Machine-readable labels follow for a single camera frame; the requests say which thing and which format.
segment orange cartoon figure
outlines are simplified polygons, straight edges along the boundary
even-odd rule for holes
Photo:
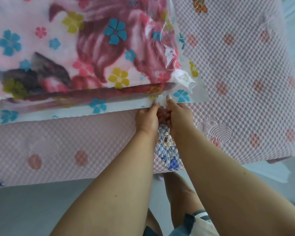
[[[208,9],[205,5],[205,0],[193,0],[193,7],[198,15],[200,15],[201,11],[203,11],[204,13],[208,12]]]

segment person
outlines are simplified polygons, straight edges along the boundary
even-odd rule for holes
[[[170,235],[295,235],[295,207],[210,143],[195,128],[186,105],[170,95],[167,104],[170,134],[195,188],[174,172],[163,174],[174,226]],[[132,139],[75,200],[51,236],[162,235],[148,209],[157,110],[157,100],[150,109],[138,110]]]

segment person's right hand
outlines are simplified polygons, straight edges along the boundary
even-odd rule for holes
[[[180,130],[193,129],[193,115],[190,108],[184,103],[175,103],[170,97],[166,97],[167,105],[171,111],[170,121],[168,122],[170,128],[170,135],[175,139]]]

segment leg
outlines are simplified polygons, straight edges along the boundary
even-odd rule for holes
[[[158,236],[163,236],[161,227],[159,226],[156,218],[154,217],[150,209],[148,209],[147,212],[148,214],[147,219],[145,221],[145,226],[149,226],[155,233],[157,233]]]
[[[166,194],[170,203],[171,220],[177,228],[185,214],[194,214],[204,207],[198,195],[190,188],[188,183],[176,172],[163,173]]]

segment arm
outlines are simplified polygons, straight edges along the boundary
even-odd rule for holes
[[[217,231],[238,236],[295,235],[295,207],[196,130],[188,107],[167,102],[172,110],[170,133]]]
[[[149,205],[158,104],[136,115],[137,131],[75,200],[51,236],[142,235]]]

